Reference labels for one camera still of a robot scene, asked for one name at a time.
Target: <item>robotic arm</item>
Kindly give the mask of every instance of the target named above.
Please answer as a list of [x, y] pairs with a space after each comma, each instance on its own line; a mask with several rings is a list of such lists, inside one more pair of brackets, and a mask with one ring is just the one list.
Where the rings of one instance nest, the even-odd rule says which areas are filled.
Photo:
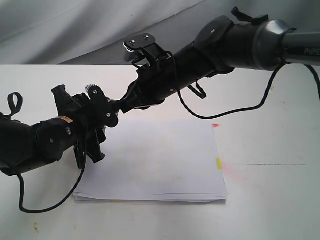
[[[150, 34], [127, 39], [125, 60], [138, 68], [138, 78], [120, 100], [109, 99], [96, 85], [87, 86], [87, 94], [75, 96], [60, 85], [52, 89], [59, 116], [29, 126], [11, 120], [21, 109], [22, 97], [10, 94], [11, 114], [0, 114], [0, 171], [9, 176], [28, 172], [59, 161], [72, 146], [79, 169], [84, 168], [86, 155], [97, 163], [105, 157], [99, 144], [106, 140], [106, 126], [118, 124], [119, 111], [162, 104], [174, 93], [180, 97], [185, 87], [203, 99], [206, 93], [198, 80], [204, 77], [228, 74], [235, 68], [278, 71], [289, 63], [320, 66], [320, 33], [301, 33], [281, 20], [269, 20], [268, 15], [252, 18], [236, 7], [232, 14], [241, 23], [220, 16], [175, 55], [157, 45]], [[148, 63], [138, 66], [144, 59]]]

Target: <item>white paper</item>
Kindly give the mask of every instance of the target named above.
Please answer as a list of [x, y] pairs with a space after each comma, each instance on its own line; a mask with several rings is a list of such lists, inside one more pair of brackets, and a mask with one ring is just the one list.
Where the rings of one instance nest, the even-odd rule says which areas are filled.
[[122, 120], [107, 129], [106, 137], [101, 144], [105, 159], [96, 164], [88, 159], [75, 196], [141, 201], [226, 199], [209, 122]]

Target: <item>orange label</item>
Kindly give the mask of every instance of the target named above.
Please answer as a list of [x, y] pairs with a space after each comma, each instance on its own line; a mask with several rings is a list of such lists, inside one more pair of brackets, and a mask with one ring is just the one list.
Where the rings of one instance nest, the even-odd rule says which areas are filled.
[[73, 120], [71, 118], [68, 118], [67, 116], [57, 116], [56, 118], [65, 120], [68, 124], [73, 122]]

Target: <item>white tabletop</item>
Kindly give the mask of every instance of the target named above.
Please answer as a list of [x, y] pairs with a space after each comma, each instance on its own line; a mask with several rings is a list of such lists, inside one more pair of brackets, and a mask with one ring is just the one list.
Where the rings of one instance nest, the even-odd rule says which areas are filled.
[[[182, 92], [195, 112], [213, 115], [259, 103], [270, 75], [237, 69], [201, 80], [208, 95], [204, 100], [188, 89]], [[15, 118], [32, 125], [57, 115], [51, 93], [57, 85], [65, 84], [75, 95], [97, 84], [108, 97], [120, 99], [137, 74], [132, 66], [1, 65], [0, 76], [0, 111], [8, 113], [7, 95], [20, 92], [24, 103]], [[174, 95], [148, 110], [121, 113], [119, 120], [124, 118], [192, 116]], [[18, 209], [18, 179], [0, 174], [0, 239], [319, 239], [320, 102], [308, 70], [286, 66], [263, 108], [211, 122], [220, 125], [215, 133], [229, 192], [226, 202], [76, 203], [71, 197], [52, 212], [26, 214]], [[25, 207], [54, 205], [78, 175], [71, 149], [60, 162], [25, 173]]]

